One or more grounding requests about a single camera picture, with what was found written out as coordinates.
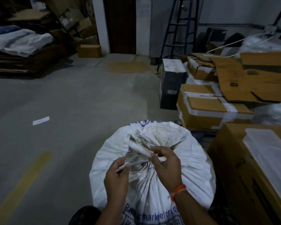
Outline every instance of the warehouse floor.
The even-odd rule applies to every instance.
[[[104,71],[130,60],[149,61],[74,55],[42,79],[0,79],[0,224],[68,224],[92,204],[88,175],[109,136],[139,120],[178,119],[177,111],[159,109],[153,71]]]

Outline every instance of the blue step ladder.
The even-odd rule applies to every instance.
[[[173,13],[174,13],[177,1],[180,1],[178,15],[177,15],[177,20],[176,20],[176,23],[172,23]],[[181,57],[181,55],[173,54],[174,48],[183,48],[184,49],[184,55],[186,55],[187,45],[191,44],[191,45],[193,45],[193,52],[196,52],[196,37],[197,37],[197,27],[198,27],[199,0],[196,0],[196,14],[195,14],[195,17],[191,17],[191,11],[192,11],[194,0],[189,0],[190,3],[189,3],[189,9],[188,9],[188,17],[180,18],[181,10],[183,8],[183,1],[188,1],[188,0],[173,0],[172,10],[171,10],[171,14],[170,14],[169,22],[168,22],[167,31],[165,33],[165,39],[163,40],[161,54],[160,54],[159,62],[158,62],[158,65],[157,65],[156,74],[158,74],[159,67],[160,67],[160,64],[162,63],[162,59],[163,58],[170,57],[172,59],[173,56]],[[189,32],[189,27],[190,27],[190,22],[191,21],[195,22],[194,31]],[[170,31],[170,26],[175,26],[175,30]],[[180,27],[180,26],[186,27],[185,41],[184,42],[176,41],[177,30],[178,30],[178,27]],[[174,33],[173,43],[172,44],[166,44],[168,35],[169,34],[173,34],[173,33]],[[192,42],[188,42],[188,37],[190,35],[194,35],[194,39],[193,39]],[[163,51],[164,51],[166,46],[172,48],[171,49],[171,53],[169,55],[165,56],[165,57],[162,57],[163,56]]]

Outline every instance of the ladder leg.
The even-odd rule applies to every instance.
[[[163,40],[161,54],[160,54],[159,62],[158,62],[158,65],[157,65],[157,74],[158,74],[158,70],[159,70],[160,64],[162,62],[163,50],[165,49],[165,42],[167,41],[167,37],[168,37],[168,34],[169,34],[170,23],[172,21],[175,5],[176,5],[176,0],[173,0],[172,10],[171,10],[171,14],[170,14],[170,18],[169,18],[169,22],[168,22],[168,26],[167,26],[167,31],[165,32],[165,39]]]
[[[187,20],[186,33],[185,33],[184,55],[186,55],[187,52],[187,41],[188,41],[189,26],[191,22],[192,8],[193,8],[193,0],[190,0],[189,9],[188,9],[188,20]]]
[[[179,10],[178,10],[178,16],[177,16],[177,20],[176,20],[176,23],[177,23],[177,24],[179,23],[182,5],[183,5],[183,1],[181,0],[181,1],[180,1],[180,5],[179,5]],[[173,45],[175,45],[175,42],[176,42],[177,31],[178,31],[178,25],[175,26],[175,33],[174,33],[174,38],[173,38]],[[170,56],[171,59],[173,58],[173,52],[174,52],[174,47],[172,46],[172,48],[171,48],[171,56]]]
[[[195,26],[194,26],[194,39],[193,39],[193,53],[197,52],[197,30],[198,30],[198,16],[199,16],[199,0],[196,0],[196,15],[195,15]]]

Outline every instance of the orange thread bracelet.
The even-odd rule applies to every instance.
[[[175,191],[173,193],[170,194],[170,197],[172,199],[173,202],[174,201],[174,197],[182,190],[185,190],[186,189],[186,185],[178,185],[175,189]]]

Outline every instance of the wooden door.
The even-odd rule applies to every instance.
[[[136,0],[104,0],[111,53],[136,53]]]

